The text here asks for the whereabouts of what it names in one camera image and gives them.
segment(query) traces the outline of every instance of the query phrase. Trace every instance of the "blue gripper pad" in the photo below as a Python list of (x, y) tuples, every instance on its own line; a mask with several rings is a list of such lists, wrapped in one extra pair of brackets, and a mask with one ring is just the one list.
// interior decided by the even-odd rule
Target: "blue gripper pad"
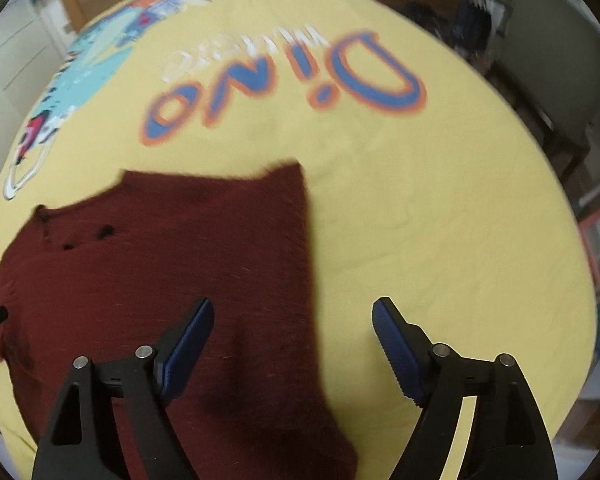
[(162, 380), (158, 379), (163, 402), (168, 404), (182, 395), (213, 327), (214, 307), (209, 300), (204, 300), (164, 362)]
[[(428, 362), (427, 348), (423, 348), (428, 342), (427, 337), (420, 327), (405, 322), (389, 298), (380, 298), (374, 303), (371, 319), (403, 394), (422, 407), (428, 397), (422, 381), (422, 376), (426, 373), (423, 368)], [(412, 328), (416, 328), (421, 334), (417, 334)], [(407, 342), (412, 334), (416, 339), (410, 341), (414, 348)]]

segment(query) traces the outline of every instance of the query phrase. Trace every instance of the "cartoon print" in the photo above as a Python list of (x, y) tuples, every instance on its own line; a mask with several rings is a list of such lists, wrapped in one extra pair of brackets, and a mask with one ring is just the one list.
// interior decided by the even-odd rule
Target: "cartoon print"
[(135, 41), (156, 23), (209, 1), (133, 0), (81, 33), (24, 126), (4, 182), (5, 199), (13, 199), (35, 176), (62, 124), (106, 85), (133, 52)]
[[(307, 26), (309, 29), (315, 32), (313, 27)], [(334, 109), (342, 100), (343, 92), (357, 103), (383, 114), (412, 114), (426, 106), (427, 89), (424, 83), (380, 43), (376, 32), (354, 32), (337, 39), (333, 44), (329, 43), (324, 52), (326, 70), (320, 72), (318, 62), (308, 48), (309, 41), (301, 43), (301, 34), (292, 35), (284, 28), (279, 30), (288, 42), (284, 51), (291, 70), (299, 82), (312, 86), (306, 92), (306, 100), (314, 111)], [(368, 57), (376, 58), (390, 69), (399, 80), (397, 88), (365, 80), (349, 63), (349, 52), (353, 47), (362, 47), (362, 52), (366, 52)], [(202, 125), (205, 128), (218, 126), (238, 92), (251, 98), (262, 98), (275, 92), (277, 73), (278, 66), (271, 54), (252, 57), (249, 62), (231, 60), (207, 89), (200, 82), (189, 81), (164, 92), (148, 108), (146, 119), (140, 126), (140, 142), (145, 146), (157, 146), (171, 139), (190, 120), (203, 95), (206, 103), (202, 107)], [(331, 76), (332, 80), (320, 81), (319, 76), (322, 75)], [(169, 120), (162, 115), (166, 104), (179, 104), (179, 111)]]

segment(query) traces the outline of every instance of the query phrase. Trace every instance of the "metal screw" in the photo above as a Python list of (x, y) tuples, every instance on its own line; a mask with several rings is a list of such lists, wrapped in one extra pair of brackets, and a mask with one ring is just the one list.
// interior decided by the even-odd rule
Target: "metal screw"
[(138, 348), (138, 350), (136, 350), (136, 357), (138, 359), (147, 359), (153, 353), (154, 353), (154, 349), (151, 348), (149, 345), (142, 345), (141, 347)]
[(516, 360), (509, 354), (500, 354), (500, 362), (505, 366), (515, 366)]
[(438, 357), (447, 357), (449, 354), (451, 354), (451, 348), (445, 344), (438, 343), (437, 345), (434, 345), (433, 353)]
[(85, 357), (84, 355), (80, 356), (74, 361), (74, 368), (76, 370), (79, 370), (80, 368), (84, 368), (88, 363), (89, 363), (88, 357)]

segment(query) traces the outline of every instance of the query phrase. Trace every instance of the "wall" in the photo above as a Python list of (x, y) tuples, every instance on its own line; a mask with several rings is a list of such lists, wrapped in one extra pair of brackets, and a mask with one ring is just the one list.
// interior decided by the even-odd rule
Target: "wall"
[(66, 29), (69, 19), (60, 0), (38, 0), (34, 7), (51, 32), (58, 48), (65, 52), (66, 48), (74, 41), (75, 33)]

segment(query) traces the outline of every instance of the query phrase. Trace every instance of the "yellow fabric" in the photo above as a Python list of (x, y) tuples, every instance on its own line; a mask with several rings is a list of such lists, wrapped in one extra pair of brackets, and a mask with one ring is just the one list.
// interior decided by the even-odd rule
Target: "yellow fabric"
[[(319, 74), (301, 82), (279, 27), (307, 37), (313, 30), (331, 45), (356, 31), (377, 33), (378, 44), (420, 82), (421, 102), (392, 114), (341, 85), (330, 107), (313, 109), (308, 91), (333, 80), (325, 69), (328, 46), (313, 41), (308, 51)], [(277, 46), (270, 54), (274, 88), (258, 96), (233, 88), (215, 126), (205, 126), (212, 83), (228, 63), (249, 60), (248, 42), (240, 38), (263, 34)], [(263, 38), (254, 44), (259, 53), (270, 47)], [(98, 59), (118, 51), (112, 46)], [(408, 91), (360, 42), (347, 59), (376, 86)], [(178, 75), (183, 66), (190, 73)], [(163, 142), (142, 143), (155, 99), (192, 80), (204, 87), (202, 104)], [(168, 100), (162, 121), (183, 106), (182, 99)], [(116, 75), (54, 139), (15, 168), (22, 176), (47, 150), (37, 174), (11, 201), (3, 198), (3, 183), (13, 159), (0, 176), (0, 256), (37, 204), (78, 202), (115, 183), (121, 169), (251, 176), (280, 160), (302, 164), (322, 384), (360, 455), (360, 480), (389, 477), (419, 414), (401, 396), (371, 326), (371, 306), (380, 296), (390, 296), (409, 322), (462, 355), (492, 360), (513, 354), (550, 434), (582, 386), (595, 337), (592, 285), (546, 160), (466, 63), (371, 0), (196, 1), (138, 37)], [(458, 472), (470, 421), (464, 409), (445, 479)], [(35, 448), (4, 366), (0, 427), (28, 478)]]

